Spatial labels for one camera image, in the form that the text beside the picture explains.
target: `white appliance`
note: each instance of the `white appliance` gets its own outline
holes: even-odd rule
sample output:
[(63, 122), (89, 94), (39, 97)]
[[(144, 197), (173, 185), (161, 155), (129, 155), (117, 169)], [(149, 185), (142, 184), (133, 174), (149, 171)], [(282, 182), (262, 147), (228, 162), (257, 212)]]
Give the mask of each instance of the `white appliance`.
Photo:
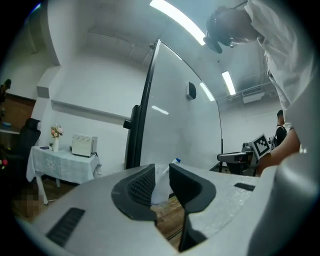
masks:
[(98, 137), (75, 133), (72, 140), (72, 154), (83, 157), (91, 157), (97, 152)]

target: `person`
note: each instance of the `person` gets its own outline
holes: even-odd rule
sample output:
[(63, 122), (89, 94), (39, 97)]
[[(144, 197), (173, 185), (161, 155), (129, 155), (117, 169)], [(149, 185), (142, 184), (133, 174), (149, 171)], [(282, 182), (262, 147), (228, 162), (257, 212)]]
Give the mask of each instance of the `person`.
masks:
[(284, 128), (285, 119), (284, 119), (284, 111), (281, 109), (276, 114), (278, 117), (278, 124), (276, 126), (275, 138), (277, 142), (277, 146), (279, 146), (287, 136), (287, 130)]
[(11, 80), (7, 79), (3, 85), (1, 85), (0, 88), (0, 105), (2, 102), (5, 102), (6, 100), (6, 95), (7, 95), (7, 90), (11, 88)]
[(203, 40), (216, 53), (223, 51), (220, 44), (233, 48), (257, 41), (267, 56), (269, 78), (278, 92), (289, 132), (281, 145), (260, 159), (256, 169), (260, 175), (299, 152), (300, 140), (286, 111), (307, 87), (319, 84), (318, 53), (292, 14), (271, 0), (249, 0), (244, 10), (220, 6), (208, 18), (206, 29)]

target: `wooden floor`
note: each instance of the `wooden floor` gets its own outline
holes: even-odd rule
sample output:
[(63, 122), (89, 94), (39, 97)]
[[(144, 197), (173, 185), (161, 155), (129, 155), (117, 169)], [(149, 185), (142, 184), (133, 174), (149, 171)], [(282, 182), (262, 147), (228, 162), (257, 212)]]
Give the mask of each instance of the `wooden floor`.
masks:
[[(75, 186), (76, 184), (61, 181), (61, 187), (58, 188), (54, 179), (44, 179), (43, 187), (49, 201), (49, 203), (45, 205), (38, 197), (38, 186), (36, 181), (33, 180), (26, 185), (21, 195), (18, 195), (12, 201), (12, 211), (19, 218), (31, 222), (42, 211), (50, 207), (53, 203), (53, 201), (50, 200), (59, 199)], [(156, 213), (156, 227), (158, 230), (174, 248), (178, 249), (185, 213), (178, 199), (173, 196), (167, 203), (152, 206), (151, 210)]]

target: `white vase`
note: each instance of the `white vase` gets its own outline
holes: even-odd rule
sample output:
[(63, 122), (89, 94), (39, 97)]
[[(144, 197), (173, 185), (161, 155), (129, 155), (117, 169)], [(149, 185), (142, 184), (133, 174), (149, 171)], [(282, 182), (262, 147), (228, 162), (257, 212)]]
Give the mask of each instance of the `white vase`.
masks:
[(58, 152), (59, 150), (59, 138), (54, 138), (53, 141), (53, 152)]

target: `white tablecloth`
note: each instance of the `white tablecloth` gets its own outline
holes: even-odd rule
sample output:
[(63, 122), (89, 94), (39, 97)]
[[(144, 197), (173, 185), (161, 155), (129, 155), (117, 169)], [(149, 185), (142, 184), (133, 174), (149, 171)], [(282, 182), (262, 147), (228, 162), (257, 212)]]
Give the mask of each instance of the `white tablecloth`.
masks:
[(73, 155), (70, 150), (53, 152), (33, 146), (29, 155), (26, 178), (31, 182), (38, 172), (41, 175), (81, 184), (94, 179), (98, 165), (99, 159), (96, 155), (84, 157)]

